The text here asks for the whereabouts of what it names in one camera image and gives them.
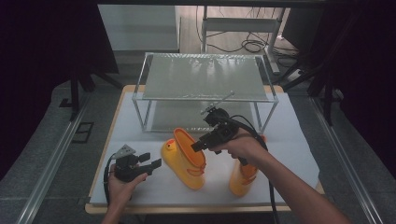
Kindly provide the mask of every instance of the tripod leg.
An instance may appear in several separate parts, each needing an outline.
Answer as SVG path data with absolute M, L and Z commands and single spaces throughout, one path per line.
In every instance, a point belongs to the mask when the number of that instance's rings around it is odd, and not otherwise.
M 115 86 L 116 88 L 122 90 L 124 88 L 124 85 L 122 85 L 121 83 L 119 83 L 117 80 L 115 80 L 114 78 L 110 77 L 108 74 L 101 72 L 97 69 L 95 69 L 94 67 L 91 67 L 90 70 L 97 76 L 99 76 L 100 78 L 102 78 L 104 81 L 110 83 L 111 85 Z
M 78 76 L 78 81 L 84 91 L 91 92 L 95 90 L 95 83 L 93 82 L 91 74 L 88 71 L 84 70 L 82 73 L 80 73 Z
M 286 72 L 285 74 L 282 75 L 278 80 L 276 80 L 274 83 L 277 83 L 280 85 L 280 82 L 285 79 L 285 77 L 288 77 L 291 75 L 292 72 L 294 72 L 300 65 L 302 64 L 301 60 L 297 60 Z
M 332 77 L 329 76 L 326 87 L 324 90 L 324 106 L 323 106 L 323 116 L 327 120 L 330 126 L 332 126 Z
M 78 101 L 78 74 L 75 69 L 70 72 L 70 89 L 72 94 L 72 117 L 70 120 L 74 120 L 79 111 Z
M 294 86 L 297 86 L 298 84 L 308 80 L 309 78 L 313 77 L 320 69 L 321 69 L 321 65 L 319 65 L 318 67 L 316 67 L 315 69 L 313 69 L 310 72 L 302 74 L 301 76 L 297 77 L 293 81 L 281 86 L 283 91 L 287 91 L 288 89 L 290 89 Z

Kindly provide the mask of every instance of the cable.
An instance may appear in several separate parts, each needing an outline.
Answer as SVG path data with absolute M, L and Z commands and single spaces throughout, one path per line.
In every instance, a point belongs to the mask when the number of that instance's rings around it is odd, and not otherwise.
M 105 189 L 107 206 L 110 204 L 110 194 L 108 192 L 108 169 L 110 167 L 111 161 L 113 160 L 113 156 L 114 154 L 111 155 L 110 158 L 108 159 L 105 171 L 103 172 L 103 187 Z
M 246 18 L 248 17 L 249 14 L 251 15 L 252 18 L 254 18 L 254 14 L 252 14 L 253 13 L 253 9 L 254 9 L 254 7 L 247 13 Z M 260 10 L 261 10 L 261 8 L 259 7 L 259 10 L 258 10 L 258 12 L 257 12 L 257 14 L 255 16 L 256 18 L 259 18 Z M 276 10 L 276 8 L 274 7 L 271 18 L 274 17 L 275 10 Z M 224 17 L 224 14 L 221 12 L 221 8 L 219 8 L 219 12 Z M 198 7 L 196 7 L 196 10 L 195 10 L 195 29 L 196 29 L 198 38 L 199 38 L 200 42 L 202 43 L 203 40 L 200 37 L 199 30 L 198 30 Z M 228 32 L 219 32 L 219 33 L 216 33 L 216 34 L 213 34 L 213 35 L 207 35 L 206 37 L 211 37 L 211 36 L 215 36 L 215 35 L 222 35 L 222 34 L 225 34 L 225 33 L 228 33 Z M 256 36 L 257 38 L 259 38 L 259 40 L 249 39 L 251 35 Z M 249 32 L 247 34 L 247 38 L 241 42 L 241 48 L 239 48 L 239 49 L 227 50 L 227 49 L 222 49 L 220 47 L 217 47 L 217 46 L 211 45 L 211 44 L 206 44 L 206 45 L 209 46 L 209 47 L 212 47 L 212 48 L 227 52 L 227 53 L 236 52 L 236 51 L 241 50 L 241 49 L 245 49 L 249 53 L 259 53 L 259 52 L 263 51 L 265 49 L 265 47 L 268 45 L 269 35 L 267 35 L 266 37 L 267 37 L 267 39 L 263 40 L 259 35 L 255 35 L 255 34 Z M 296 54 L 289 55 L 289 54 L 281 53 L 281 52 L 277 51 L 277 49 L 290 50 L 290 51 L 297 51 L 298 52 L 297 49 L 283 49 L 283 48 L 279 48 L 279 47 L 275 47 L 274 46 L 274 55 L 283 56 L 284 58 L 286 58 L 286 57 L 295 57 Z
M 236 119 L 232 119 L 232 118 L 235 118 L 235 117 L 244 119 L 250 125 L 251 128 L 249 126 L 247 126 L 246 124 L 244 124 L 244 123 L 242 123 L 242 122 L 240 122 L 240 121 L 238 121 Z M 224 117 L 217 117 L 217 118 L 219 120 L 222 120 L 222 121 L 225 121 L 225 122 L 233 123 L 234 125 L 246 130 L 248 133 L 250 133 L 253 136 L 253 138 L 255 138 L 260 143 L 260 145 L 265 150 L 268 151 L 268 147 L 265 144 L 265 142 L 262 139 L 262 137 L 254 130 L 253 125 L 245 117 L 243 117 L 241 115 L 234 115 L 234 116 L 232 116 L 230 118 L 224 118 Z M 271 181 L 269 181 L 269 180 L 268 180 L 268 185 L 269 185 L 269 189 L 270 189 L 270 200 L 271 200 L 271 207 L 272 207 L 273 213 L 274 213 L 275 224 L 280 224 L 279 216 L 278 216 L 277 210 L 276 210 L 274 186 L 272 185 Z

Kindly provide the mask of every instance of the wrist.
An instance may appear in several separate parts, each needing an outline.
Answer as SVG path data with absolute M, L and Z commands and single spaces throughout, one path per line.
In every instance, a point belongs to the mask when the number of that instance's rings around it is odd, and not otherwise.
M 106 215 L 102 223 L 119 223 L 122 210 L 123 208 L 119 207 L 117 204 L 111 203 L 107 208 Z

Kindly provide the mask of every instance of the metal rail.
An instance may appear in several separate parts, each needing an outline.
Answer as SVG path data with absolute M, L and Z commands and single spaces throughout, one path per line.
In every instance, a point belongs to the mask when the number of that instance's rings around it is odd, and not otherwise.
M 76 131 L 78 124 L 87 109 L 89 99 L 89 93 L 85 93 L 84 95 L 82 95 L 81 108 L 79 112 L 77 113 L 75 119 L 73 121 L 70 121 L 67 125 L 67 128 L 65 129 L 64 134 L 62 135 L 55 150 L 49 158 L 49 161 L 44 168 L 43 173 L 35 183 L 35 187 L 30 194 L 25 206 L 23 207 L 17 223 L 32 223 L 35 219 L 35 215 L 37 214 L 37 211 L 41 203 L 43 202 L 48 189 L 50 188 L 50 184 L 55 177 L 56 172 L 58 171 L 62 159 L 64 158 L 64 154 L 70 145 L 73 134 Z
M 375 204 L 370 197 L 366 187 L 364 187 L 361 179 L 359 178 L 358 174 L 356 173 L 355 168 L 353 167 L 352 163 L 350 162 L 346 151 L 343 148 L 338 136 L 332 126 L 329 126 L 326 122 L 326 119 L 322 116 L 322 109 L 318 99 L 310 98 L 312 105 L 316 109 L 318 119 L 325 130 L 326 134 L 328 135 L 329 139 L 332 143 L 332 148 L 337 156 L 337 159 L 340 161 L 341 167 L 343 168 L 346 178 L 349 181 L 350 186 L 352 187 L 353 191 L 358 198 L 358 201 L 361 204 L 361 208 L 363 209 L 364 214 L 367 216 L 367 219 L 372 224 L 382 224 L 382 219 L 379 216 Z

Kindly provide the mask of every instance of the yellow boot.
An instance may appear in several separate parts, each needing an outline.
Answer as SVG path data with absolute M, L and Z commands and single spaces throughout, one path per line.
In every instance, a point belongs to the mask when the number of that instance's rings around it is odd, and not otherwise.
M 174 136 L 175 139 L 169 139 L 163 144 L 163 160 L 187 187 L 200 189 L 205 183 L 204 152 L 195 152 L 192 149 L 191 145 L 195 140 L 183 129 L 174 129 Z
M 229 183 L 231 192 L 239 197 L 246 195 L 256 179 L 258 171 L 259 169 L 253 165 L 243 166 L 239 160 L 235 160 Z

